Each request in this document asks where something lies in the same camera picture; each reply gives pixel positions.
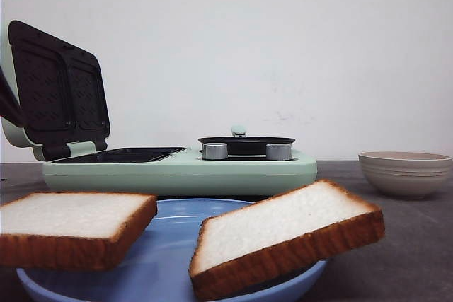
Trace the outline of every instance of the blue plate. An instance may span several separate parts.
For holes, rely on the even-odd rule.
[[[17,269],[17,274],[37,302],[196,302],[188,266],[202,220],[248,204],[225,199],[159,201],[158,214],[114,270]],[[325,266],[325,261],[319,261],[286,281],[274,281],[222,301],[296,301],[310,289]]]

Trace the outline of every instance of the beige bowl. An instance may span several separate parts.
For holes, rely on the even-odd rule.
[[[433,153],[374,151],[359,154],[366,179],[384,194],[420,199],[448,180],[453,160]]]

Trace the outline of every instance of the gray countertop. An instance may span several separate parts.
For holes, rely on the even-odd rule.
[[[448,301],[453,296],[453,179],[434,195],[404,201],[380,195],[357,161],[319,161],[329,178],[384,212],[386,236],[338,255],[301,301]],[[3,163],[1,203],[46,191],[39,163]],[[233,197],[258,200],[262,197]],[[32,301],[14,269],[0,268],[0,301]]]

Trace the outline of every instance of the mint green sandwich maker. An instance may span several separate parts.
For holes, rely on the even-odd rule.
[[[248,137],[240,126],[232,137],[200,138],[192,148],[107,151],[110,124],[96,57],[20,21],[10,23],[8,39],[13,63],[4,69],[16,75],[9,85],[17,90],[22,119],[8,121],[4,114],[4,132],[44,161],[53,190],[272,195],[316,178],[316,160],[292,149],[293,139]],[[15,100],[12,95],[8,107]]]

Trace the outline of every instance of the bread slice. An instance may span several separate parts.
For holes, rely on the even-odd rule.
[[[378,206],[319,180],[205,219],[189,275],[200,300],[215,300],[383,236]]]
[[[111,269],[156,213],[150,194],[30,194],[0,206],[0,265]]]

